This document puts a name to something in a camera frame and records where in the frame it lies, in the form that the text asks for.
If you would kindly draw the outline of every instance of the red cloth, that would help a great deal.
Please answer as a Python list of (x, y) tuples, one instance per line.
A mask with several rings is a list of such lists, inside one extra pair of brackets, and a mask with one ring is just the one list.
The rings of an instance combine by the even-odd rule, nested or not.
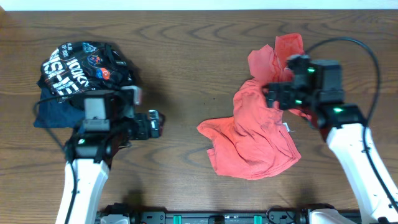
[[(293, 74), (286, 69), (287, 57), (302, 53), (300, 34), (276, 37), (275, 50), (268, 45), (253, 50), (248, 61), (254, 78), (235, 94), (234, 116), (199, 124), (198, 131), (213, 141), (214, 148), (207, 150), (207, 154), (218, 175), (247, 180), (272, 177), (301, 158), (282, 124), (282, 111), (266, 106), (262, 87), (269, 82), (291, 80)], [(299, 110), (290, 111), (302, 115)]]

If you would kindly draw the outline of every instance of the black fabric with printed text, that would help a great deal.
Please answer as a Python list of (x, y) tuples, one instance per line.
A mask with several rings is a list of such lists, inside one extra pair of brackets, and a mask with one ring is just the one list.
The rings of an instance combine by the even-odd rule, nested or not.
[[(43, 62), (41, 77), (37, 82), (42, 89), (40, 99), (81, 93), (88, 90), (118, 90), (122, 86), (135, 85), (132, 71), (112, 46), (102, 42), (75, 42), (60, 45)], [(72, 128), (83, 118), (82, 101), (59, 98), (39, 107), (39, 116), (46, 120), (48, 128)], [(36, 120), (34, 126), (45, 125)]]

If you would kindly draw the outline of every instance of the red garment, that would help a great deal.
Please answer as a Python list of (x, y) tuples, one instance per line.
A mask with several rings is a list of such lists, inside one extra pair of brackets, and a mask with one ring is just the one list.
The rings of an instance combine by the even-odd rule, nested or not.
[[(207, 154), (218, 175), (247, 180), (272, 177), (301, 158), (282, 124), (282, 111), (266, 106), (262, 87), (269, 82), (291, 80), (287, 57), (302, 53), (300, 34), (276, 37), (275, 50), (268, 45), (253, 50), (248, 61), (254, 78), (235, 94), (234, 116), (199, 124), (198, 131), (213, 141), (214, 148)], [(290, 111), (302, 115), (299, 110)]]

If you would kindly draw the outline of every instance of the tabletop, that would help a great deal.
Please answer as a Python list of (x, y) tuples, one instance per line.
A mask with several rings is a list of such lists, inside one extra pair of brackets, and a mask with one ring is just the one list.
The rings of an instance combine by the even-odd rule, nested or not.
[[(126, 202), (169, 211), (265, 210), (272, 205), (329, 203), (358, 209), (333, 153), (316, 130), (284, 113), (302, 158), (261, 180), (217, 176), (196, 129), (233, 114), (233, 96), (250, 79), (247, 57), (275, 37), (299, 33), (305, 47), (336, 36), (362, 40), (379, 58), (382, 89), (371, 121), (374, 142), (398, 181), (397, 11), (82, 11), (7, 12), (0, 16), (0, 223), (54, 223), (65, 160), (43, 129), (34, 128), (40, 65), (65, 42), (95, 40), (119, 46), (139, 68), (141, 111), (166, 115), (160, 139), (132, 142), (114, 157), (99, 208)], [(333, 43), (313, 58), (337, 59), (346, 101), (367, 113), (375, 87), (363, 49)], [(70, 129), (57, 129), (66, 141)]]

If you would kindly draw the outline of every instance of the green light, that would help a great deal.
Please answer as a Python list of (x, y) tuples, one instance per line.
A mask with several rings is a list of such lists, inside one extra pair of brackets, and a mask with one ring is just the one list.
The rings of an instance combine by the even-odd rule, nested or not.
[(343, 111), (343, 109), (341, 108), (333, 108), (333, 110), (335, 111), (335, 113), (340, 113)]
[(309, 67), (309, 68), (307, 69), (307, 71), (309, 72), (309, 74), (312, 74), (312, 73), (315, 72), (315, 68)]

